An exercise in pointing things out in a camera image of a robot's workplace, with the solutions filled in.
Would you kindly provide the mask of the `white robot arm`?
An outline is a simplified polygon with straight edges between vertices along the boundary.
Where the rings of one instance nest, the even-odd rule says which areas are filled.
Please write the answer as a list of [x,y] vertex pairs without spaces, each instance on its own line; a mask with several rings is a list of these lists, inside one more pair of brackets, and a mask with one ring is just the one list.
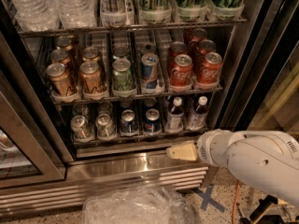
[[287,133],[218,129],[166,153],[171,159],[224,167],[244,184],[299,206],[298,142]]

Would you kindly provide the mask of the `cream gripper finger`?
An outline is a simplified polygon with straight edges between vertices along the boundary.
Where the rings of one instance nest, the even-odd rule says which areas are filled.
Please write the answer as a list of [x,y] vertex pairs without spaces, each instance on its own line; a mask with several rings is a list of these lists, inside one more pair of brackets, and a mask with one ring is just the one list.
[[168,147],[166,154],[171,159],[184,161],[196,161],[198,157],[194,143],[181,143]]

